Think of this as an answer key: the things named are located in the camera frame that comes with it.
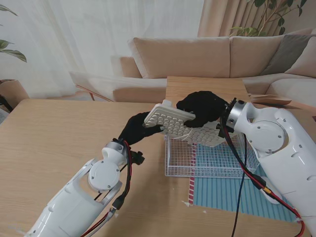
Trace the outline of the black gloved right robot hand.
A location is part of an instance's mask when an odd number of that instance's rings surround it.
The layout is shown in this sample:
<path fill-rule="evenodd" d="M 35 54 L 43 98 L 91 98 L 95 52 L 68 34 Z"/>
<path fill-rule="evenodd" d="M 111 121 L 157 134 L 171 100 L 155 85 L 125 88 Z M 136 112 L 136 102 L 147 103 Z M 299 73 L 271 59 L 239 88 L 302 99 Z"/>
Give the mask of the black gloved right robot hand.
<path fill-rule="evenodd" d="M 211 91 L 198 91 L 189 94 L 176 104 L 176 108 L 185 112 L 193 113 L 193 120 L 184 122 L 186 127 L 203 127 L 208 122 L 216 121 L 229 105 Z"/>

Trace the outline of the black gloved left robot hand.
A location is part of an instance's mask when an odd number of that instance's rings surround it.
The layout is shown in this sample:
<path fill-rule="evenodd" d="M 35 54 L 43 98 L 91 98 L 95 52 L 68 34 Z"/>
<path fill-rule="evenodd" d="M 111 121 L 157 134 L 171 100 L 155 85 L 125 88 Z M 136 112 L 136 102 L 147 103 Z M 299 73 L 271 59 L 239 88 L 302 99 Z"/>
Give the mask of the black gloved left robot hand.
<path fill-rule="evenodd" d="M 144 126 L 144 120 L 149 113 L 150 112 L 138 113 L 132 116 L 118 139 L 126 141 L 129 145 L 133 145 L 146 137 L 162 132 L 164 128 L 160 125 L 153 127 Z"/>

